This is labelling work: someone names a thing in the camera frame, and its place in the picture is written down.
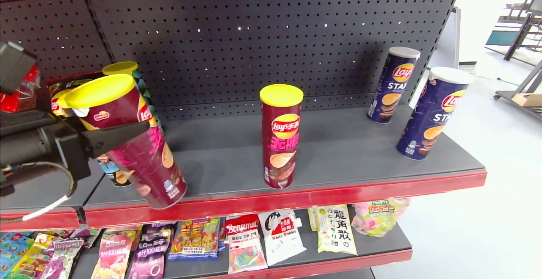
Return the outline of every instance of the snack bag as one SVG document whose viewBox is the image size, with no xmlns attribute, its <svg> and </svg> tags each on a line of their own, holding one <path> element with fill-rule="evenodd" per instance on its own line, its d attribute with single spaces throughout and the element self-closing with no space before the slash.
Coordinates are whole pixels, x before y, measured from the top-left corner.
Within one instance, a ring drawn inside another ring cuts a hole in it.
<svg viewBox="0 0 542 279">
<path fill-rule="evenodd" d="M 268 266 L 307 250 L 303 247 L 293 210 L 263 212 L 258 217 L 263 231 Z"/>
<path fill-rule="evenodd" d="M 15 267 L 13 267 L 13 271 L 6 278 L 29 279 L 41 277 L 53 255 L 53 250 L 50 249 L 50 246 L 54 238 L 53 236 L 39 233 L 32 246 Z"/>
<path fill-rule="evenodd" d="M 230 245 L 228 273 L 267 268 L 258 233 L 259 222 L 258 215 L 226 218 L 226 236 Z"/>
<path fill-rule="evenodd" d="M 218 251 L 223 251 L 226 249 L 226 228 L 224 227 L 226 223 L 226 218 L 220 218 L 220 229 L 218 231 Z"/>
<path fill-rule="evenodd" d="M 172 233 L 172 229 L 164 228 L 141 236 L 128 279 L 161 279 L 163 277 L 164 254 L 169 248 Z"/>
<path fill-rule="evenodd" d="M 41 279 L 69 279 L 73 262 L 85 241 L 83 239 L 68 239 L 53 241 L 53 257 L 43 272 Z"/>
<path fill-rule="evenodd" d="M 130 258 L 130 248 L 136 232 L 106 229 L 100 240 L 100 258 L 94 267 L 91 279 L 124 278 Z"/>
<path fill-rule="evenodd" d="M 397 219 L 410 204 L 410 198 L 389 199 L 354 204 L 356 216 L 352 227 L 363 235 L 383 237 L 395 227 Z"/>
<path fill-rule="evenodd" d="M 316 214 L 314 213 L 316 208 L 307 208 L 308 220 L 310 222 L 310 230 L 317 231 L 318 226 L 316 225 Z"/>
<path fill-rule="evenodd" d="M 48 230 L 44 232 L 46 235 L 53 236 L 60 239 L 69 238 L 75 230 Z"/>
<path fill-rule="evenodd" d="M 88 229 L 86 224 L 82 224 L 80 229 L 76 229 L 70 235 L 70 238 L 82 238 L 84 248 L 91 248 L 100 235 L 102 229 Z"/>
<path fill-rule="evenodd" d="M 168 260 L 215 260 L 218 257 L 219 221 L 218 218 L 179 221 Z"/>
<path fill-rule="evenodd" d="M 358 255 L 345 204 L 316 207 L 318 252 L 344 252 Z"/>
<path fill-rule="evenodd" d="M 33 241 L 19 232 L 8 232 L 2 236 L 0 239 L 0 279 L 4 279 L 11 272 Z"/>
</svg>

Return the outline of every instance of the red snack bag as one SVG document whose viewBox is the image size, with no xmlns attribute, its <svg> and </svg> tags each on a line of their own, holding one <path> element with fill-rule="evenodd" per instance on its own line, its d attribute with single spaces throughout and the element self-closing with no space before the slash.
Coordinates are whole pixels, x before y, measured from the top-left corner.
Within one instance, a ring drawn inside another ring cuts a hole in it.
<svg viewBox="0 0 542 279">
<path fill-rule="evenodd" d="M 230 245 L 228 273 L 266 269 L 258 225 L 258 215 L 226 218 L 226 234 Z"/>
</svg>

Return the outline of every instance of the metal rack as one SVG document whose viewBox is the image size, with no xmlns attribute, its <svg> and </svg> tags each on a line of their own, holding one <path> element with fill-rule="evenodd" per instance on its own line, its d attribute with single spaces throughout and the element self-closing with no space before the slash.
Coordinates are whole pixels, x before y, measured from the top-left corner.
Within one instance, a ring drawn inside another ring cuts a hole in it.
<svg viewBox="0 0 542 279">
<path fill-rule="evenodd" d="M 511 101 L 512 104 L 526 111 L 527 113 L 534 115 L 534 117 L 542 119 L 542 107 L 521 107 L 520 105 L 512 101 L 512 98 L 516 94 L 520 94 L 523 92 L 534 93 L 541 83 L 542 83 L 542 61 L 540 61 L 536 65 L 536 67 L 530 72 L 527 78 L 523 80 L 523 82 L 517 87 L 515 91 L 496 91 L 495 96 L 493 96 L 493 98 L 495 100 L 499 100 L 501 97 L 505 98 L 506 100 Z"/>
<path fill-rule="evenodd" d="M 134 189 L 114 187 L 93 168 L 66 205 L 71 211 L 1 229 L 69 229 L 74 215 L 90 227 L 176 221 L 482 186 L 484 166 L 444 134 L 428 161 L 413 162 L 395 151 L 411 111 L 406 105 L 389 125 L 365 117 L 391 46 L 422 52 L 401 103 L 410 101 L 454 1 L 2 0 L 2 39 L 34 51 L 46 79 L 113 61 L 140 63 L 188 192 L 179 204 L 152 210 Z M 294 84 L 306 96 L 296 180 L 280 191 L 261 178 L 257 95 L 276 82 Z M 17 192 L 20 198 L 2 199 L 2 216 L 42 204 L 42 184 L 29 183 Z M 50 185 L 63 186 L 60 179 Z M 304 237 L 306 246 L 314 246 L 314 233 Z M 334 273 L 412 255 L 398 227 L 382 239 L 356 238 L 358 257 L 310 248 L 297 260 L 240 277 Z M 83 254 L 75 272 L 88 276 L 85 269 L 96 257 L 92 250 Z M 191 269 L 170 263 L 165 278 L 223 277 L 223 263 Z"/>
</svg>

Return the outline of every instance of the potato chip image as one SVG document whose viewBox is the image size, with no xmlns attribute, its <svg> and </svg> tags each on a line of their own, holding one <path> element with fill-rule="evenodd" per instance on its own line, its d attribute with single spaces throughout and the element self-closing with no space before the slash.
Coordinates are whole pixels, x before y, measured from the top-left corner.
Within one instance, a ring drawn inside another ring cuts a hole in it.
<svg viewBox="0 0 542 279">
<path fill-rule="evenodd" d="M 438 125 L 437 127 L 426 129 L 423 136 L 427 139 L 435 139 L 442 133 L 442 130 L 444 130 L 444 125 Z"/>
<path fill-rule="evenodd" d="M 269 158 L 269 162 L 275 168 L 282 168 L 290 161 L 290 159 L 292 159 L 292 157 L 295 154 L 296 154 L 296 151 L 292 153 L 274 154 L 274 155 L 271 155 L 271 157 Z"/>
<path fill-rule="evenodd" d="M 391 105 L 397 102 L 399 98 L 401 98 L 401 94 L 386 94 L 384 97 L 382 97 L 382 103 L 384 103 L 385 105 Z"/>
</svg>

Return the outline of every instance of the potato chip canister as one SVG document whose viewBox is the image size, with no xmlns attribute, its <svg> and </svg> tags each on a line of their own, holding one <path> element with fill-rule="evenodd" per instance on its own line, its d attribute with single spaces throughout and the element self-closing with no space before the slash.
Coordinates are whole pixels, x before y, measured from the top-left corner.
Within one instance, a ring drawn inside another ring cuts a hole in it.
<svg viewBox="0 0 542 279">
<path fill-rule="evenodd" d="M 377 123 L 389 123 L 420 52 L 408 47 L 391 47 L 367 116 Z"/>
<path fill-rule="evenodd" d="M 98 78 L 66 93 L 58 104 L 74 111 L 89 130 L 149 121 L 147 132 L 107 156 L 152 208 L 167 208 L 183 197 L 186 182 L 132 76 Z"/>
<path fill-rule="evenodd" d="M 303 91 L 288 84 L 271 84 L 262 88 L 260 100 L 263 177 L 271 188 L 286 188 L 294 180 Z"/>
<path fill-rule="evenodd" d="M 126 73 L 132 76 L 132 78 L 134 78 L 135 80 L 135 83 L 137 85 L 139 92 L 143 96 L 143 99 L 145 100 L 145 102 L 147 102 L 147 105 L 149 106 L 149 109 L 151 110 L 151 114 L 155 118 L 158 124 L 158 127 L 160 128 L 162 134 L 164 134 L 164 130 L 162 129 L 160 118 L 158 118 L 155 105 L 154 103 L 152 103 L 152 100 L 151 100 L 151 94 L 149 93 L 149 89 L 147 88 L 147 85 L 145 85 L 145 81 L 143 81 L 143 78 L 141 78 L 141 73 L 139 73 L 138 67 L 139 65 L 137 64 L 137 62 L 122 61 L 122 62 L 107 65 L 106 67 L 102 69 L 102 73 L 106 76 L 115 75 L 119 73 Z"/>
<path fill-rule="evenodd" d="M 434 67 L 397 144 L 413 160 L 424 160 L 474 77 L 459 69 Z"/>
</svg>

